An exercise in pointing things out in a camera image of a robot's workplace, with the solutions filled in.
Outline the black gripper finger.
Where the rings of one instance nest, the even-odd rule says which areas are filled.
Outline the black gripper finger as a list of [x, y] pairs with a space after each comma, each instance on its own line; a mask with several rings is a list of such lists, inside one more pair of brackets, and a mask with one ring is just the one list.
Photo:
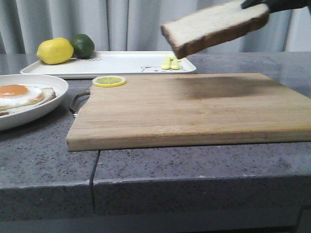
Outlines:
[[259, 4], [266, 4], [270, 13], [300, 9], [304, 7], [311, 8], [310, 0], [245, 0], [241, 4], [241, 8], [246, 9]]

